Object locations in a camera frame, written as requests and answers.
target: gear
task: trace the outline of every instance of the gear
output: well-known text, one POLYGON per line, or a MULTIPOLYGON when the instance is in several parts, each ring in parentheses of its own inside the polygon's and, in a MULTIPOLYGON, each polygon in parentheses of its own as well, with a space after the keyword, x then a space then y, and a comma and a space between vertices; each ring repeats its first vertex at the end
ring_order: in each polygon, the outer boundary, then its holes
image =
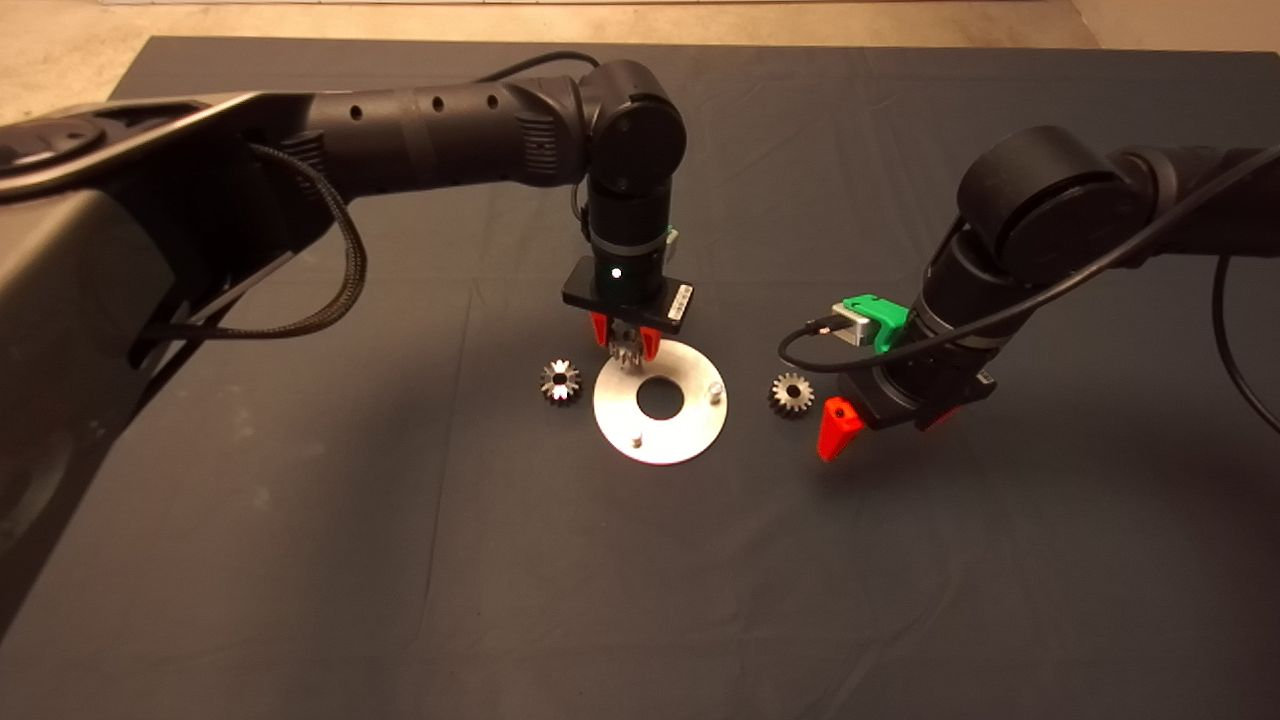
POLYGON ((617 320, 609 337, 609 357, 623 368, 639 368, 644 363, 644 341, 635 325, 617 320))
POLYGON ((553 405, 568 405, 577 400, 582 388, 582 374, 568 360, 552 360, 543 368, 539 389, 553 405))
POLYGON ((769 387, 769 406, 783 418, 799 418, 813 407, 813 386, 804 375, 783 373, 769 387))

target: circular metal plate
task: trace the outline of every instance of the circular metal plate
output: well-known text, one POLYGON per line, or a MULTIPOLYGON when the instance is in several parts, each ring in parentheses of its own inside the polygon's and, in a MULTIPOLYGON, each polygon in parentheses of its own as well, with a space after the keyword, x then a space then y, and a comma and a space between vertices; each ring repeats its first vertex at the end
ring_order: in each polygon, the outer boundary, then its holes
POLYGON ((643 366, 609 360, 595 379, 595 423, 618 452, 650 465, 684 462, 710 447, 724 427, 728 392, 716 365, 687 345, 663 340, 643 366), (640 410, 636 392, 650 378, 667 378, 685 395, 675 416, 654 420, 640 410))

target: black fabric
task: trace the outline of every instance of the black fabric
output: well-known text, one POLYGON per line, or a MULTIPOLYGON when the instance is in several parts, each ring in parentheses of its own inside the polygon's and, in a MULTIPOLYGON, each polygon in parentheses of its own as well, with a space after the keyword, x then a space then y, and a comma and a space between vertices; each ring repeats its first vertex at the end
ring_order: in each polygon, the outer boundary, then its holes
MULTIPOLYGON (((118 96, 443 83, 549 50, 151 41, 118 96)), ((966 165, 1064 124, 1098 150, 1280 141, 1274 55, 580 47, 689 123, 671 270, 719 366, 718 442, 634 464, 541 365, 602 357, 558 301, 567 190, 353 206, 369 288, 315 337, 202 350, 113 451, 0 646, 4 717, 1274 717, 1280 439, 1234 395, 1211 261, 1041 311, 1001 389, 833 465, 765 405, 778 337, 910 301, 966 165)), ((577 67, 549 72, 581 72, 577 67)), ((233 313, 314 307, 329 237, 233 313)), ((1280 405, 1277 266, 1229 322, 1280 405)), ((812 378, 820 393, 831 378, 812 378)))

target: beige floor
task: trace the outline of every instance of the beige floor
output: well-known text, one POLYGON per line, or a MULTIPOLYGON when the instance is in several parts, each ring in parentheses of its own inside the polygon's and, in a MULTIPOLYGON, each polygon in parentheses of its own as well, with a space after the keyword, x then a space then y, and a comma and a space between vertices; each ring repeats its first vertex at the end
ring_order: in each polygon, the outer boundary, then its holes
POLYGON ((1275 49, 1280 0, 428 6, 0 0, 0 123, 6 123, 104 99, 152 35, 961 47, 1097 47, 1101 40, 1105 47, 1275 49))

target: black cable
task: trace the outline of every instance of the black cable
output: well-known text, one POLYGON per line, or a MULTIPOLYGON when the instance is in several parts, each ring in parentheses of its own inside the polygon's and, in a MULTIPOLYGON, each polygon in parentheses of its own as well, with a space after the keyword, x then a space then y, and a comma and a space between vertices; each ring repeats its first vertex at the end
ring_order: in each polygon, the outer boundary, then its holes
POLYGON ((1242 181, 1247 179, 1249 176, 1257 170, 1271 165, 1276 160, 1280 160, 1280 146, 1274 146, 1262 152, 1258 152, 1249 160, 1240 163, 1235 168, 1222 173, 1221 176, 1213 178, 1212 181, 1204 183, 1202 187, 1188 195, 1181 202, 1178 202, 1167 213, 1157 218, 1153 223, 1138 231, 1133 237, 1125 242, 1116 246, 1114 250, 1103 254, 1094 261, 1089 263, 1084 268, 1076 270, 1070 277, 1052 284, 1043 291, 1000 310, 998 313, 992 313, 986 318, 980 318, 965 325, 960 325, 952 331, 936 334, 927 340, 920 340, 910 345, 904 345, 902 347, 896 347, 884 352, 882 355, 873 355, 870 357, 864 357, 861 360, 851 360, 846 363, 810 363, 808 360, 801 360, 790 354, 791 345, 795 341, 805 336, 819 334, 829 328, 826 328, 820 320, 814 320, 806 323, 804 328, 788 333, 782 342, 778 343, 778 357, 783 361, 795 365, 803 370, 809 370, 812 373, 847 373, 852 370, 861 370, 867 368, 874 368, 878 365, 884 365, 887 363, 896 363, 899 360, 906 360, 909 357, 915 357, 923 352, 928 352, 936 347, 942 347, 943 345, 955 342, 957 340, 964 340, 972 334, 980 333, 982 331, 1006 323, 1015 318, 1020 318, 1028 313, 1042 307, 1059 297, 1071 292, 1073 290, 1080 287, 1085 282, 1093 279, 1094 277, 1102 274, 1102 272, 1119 265, 1126 260, 1130 255, 1148 249, 1156 243, 1165 233, 1176 228, 1181 224, 1188 215, 1198 210, 1206 202, 1213 200, 1222 192, 1235 187, 1242 181))
POLYGON ((329 206, 329 213, 333 214, 334 223, 342 232, 342 237, 347 245, 347 263, 343 272, 342 287, 338 288, 338 293, 334 295, 333 300, 325 304, 324 307, 316 310, 306 318, 302 318, 301 320, 285 325, 264 329, 241 329, 202 324, 154 324, 143 328, 143 338, 205 341, 280 340, 302 337, 320 332, 340 320, 343 315, 351 311, 351 309, 356 305, 356 300, 360 299, 360 293, 365 290, 365 278, 369 270, 365 243, 360 238, 360 232, 356 231, 356 223, 352 222, 351 214, 347 211, 346 202, 343 202, 342 196, 338 195, 338 191, 334 190, 333 184, 329 183, 329 179, 302 160, 280 152, 273 147, 251 143, 250 150, 264 160, 276 163, 302 176, 316 188, 320 197, 324 199, 325 205, 329 206))
POLYGON ((1213 270, 1213 341, 1217 343, 1217 356, 1222 359, 1222 369, 1226 370, 1226 377, 1231 379, 1235 389, 1240 392, 1240 397, 1249 404, 1249 407, 1258 414, 1258 418, 1262 418, 1263 423, 1280 433, 1280 418, 1276 418, 1275 413, 1267 410, 1267 406, 1262 404, 1262 398, 1249 387, 1249 383, 1244 379, 1244 374, 1240 372, 1240 366, 1235 364, 1231 343, 1226 338, 1222 299, 1226 295, 1226 270, 1230 265, 1231 258, 1222 255, 1217 259, 1217 268, 1213 270))
POLYGON ((579 181, 573 183, 573 187, 568 191, 568 206, 573 210, 573 219, 582 222, 582 206, 577 204, 577 190, 581 187, 582 182, 579 181))
MULTIPOLYGON (((232 311, 232 307, 234 307, 237 302, 239 302, 238 297, 211 313, 201 324, 210 328, 216 327, 218 323, 220 323, 221 319, 232 311)), ((165 361, 164 365, 160 365, 155 374, 151 375, 151 379, 147 380, 146 387, 142 388, 142 396, 138 398, 138 404, 133 406, 133 418, 137 418, 142 414, 147 405, 151 405, 151 401, 155 400, 156 395, 160 395, 160 391, 169 384, 169 380, 178 374, 178 370, 187 365, 187 361, 191 360, 196 351, 204 345, 205 341, 202 340, 188 340, 182 343, 182 346, 173 354, 172 357, 169 357, 169 360, 165 361)))
POLYGON ((538 65, 545 65, 547 63, 554 63, 557 60, 579 60, 588 63, 593 68, 599 68, 600 61, 595 58, 588 55, 586 53, 579 53, 577 50, 556 50, 553 53, 543 53, 541 55, 534 55, 532 58, 521 60, 515 65, 508 65, 500 70, 494 70, 481 78, 476 78, 474 82, 495 82, 499 79, 506 79, 516 73, 522 73, 530 68, 536 68, 538 65))

